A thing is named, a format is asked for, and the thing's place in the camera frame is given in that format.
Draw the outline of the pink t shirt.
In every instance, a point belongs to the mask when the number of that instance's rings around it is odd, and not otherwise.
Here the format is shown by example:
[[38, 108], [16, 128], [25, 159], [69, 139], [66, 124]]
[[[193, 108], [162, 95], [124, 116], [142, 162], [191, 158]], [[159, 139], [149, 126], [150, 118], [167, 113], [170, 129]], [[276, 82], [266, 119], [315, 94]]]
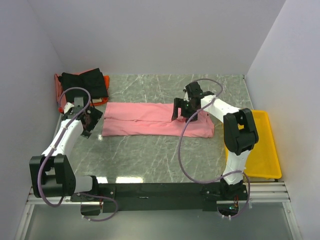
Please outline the pink t shirt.
[[187, 119], [180, 115], [172, 120], [173, 109], [172, 103], [109, 102], [101, 135], [179, 137]]

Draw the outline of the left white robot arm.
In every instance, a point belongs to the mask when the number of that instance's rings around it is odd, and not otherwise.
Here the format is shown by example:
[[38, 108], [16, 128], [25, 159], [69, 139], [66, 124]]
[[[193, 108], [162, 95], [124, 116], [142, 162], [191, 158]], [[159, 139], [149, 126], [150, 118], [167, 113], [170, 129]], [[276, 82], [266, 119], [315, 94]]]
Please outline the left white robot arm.
[[69, 162], [78, 139], [88, 139], [103, 113], [85, 103], [86, 97], [76, 97], [64, 106], [60, 128], [49, 147], [29, 161], [33, 194], [42, 197], [69, 197], [81, 193], [88, 201], [96, 200], [100, 188], [93, 176], [76, 177]]

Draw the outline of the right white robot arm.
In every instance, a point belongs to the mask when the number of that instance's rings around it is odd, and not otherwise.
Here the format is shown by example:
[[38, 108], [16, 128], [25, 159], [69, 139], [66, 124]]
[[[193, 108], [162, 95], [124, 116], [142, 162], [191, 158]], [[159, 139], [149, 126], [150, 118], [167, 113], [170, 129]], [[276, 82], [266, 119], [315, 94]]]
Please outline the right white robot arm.
[[242, 189], [245, 165], [255, 144], [259, 141], [258, 131], [249, 108], [238, 108], [219, 99], [219, 93], [203, 91], [197, 80], [184, 88], [184, 98], [173, 100], [174, 121], [178, 116], [186, 124], [197, 120], [206, 112], [223, 124], [223, 141], [227, 148], [227, 161], [222, 176], [207, 183], [219, 183], [222, 198], [230, 200]]

